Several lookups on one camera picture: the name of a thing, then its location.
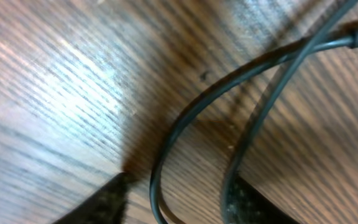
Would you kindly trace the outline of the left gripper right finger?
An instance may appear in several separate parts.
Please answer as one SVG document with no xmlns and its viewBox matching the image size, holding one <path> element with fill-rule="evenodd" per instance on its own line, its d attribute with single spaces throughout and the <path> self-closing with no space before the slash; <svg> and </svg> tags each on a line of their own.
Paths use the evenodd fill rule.
<svg viewBox="0 0 358 224">
<path fill-rule="evenodd" d="M 236 175 L 225 193 L 223 220 L 230 224 L 300 224 Z"/>
</svg>

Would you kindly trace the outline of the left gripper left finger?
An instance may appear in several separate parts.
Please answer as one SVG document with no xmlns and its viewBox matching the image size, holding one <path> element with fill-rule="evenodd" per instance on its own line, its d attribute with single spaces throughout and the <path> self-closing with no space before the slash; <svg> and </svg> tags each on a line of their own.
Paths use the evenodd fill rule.
<svg viewBox="0 0 358 224">
<path fill-rule="evenodd" d="M 118 173 L 83 203 L 53 224 L 122 224 L 135 177 Z"/>
</svg>

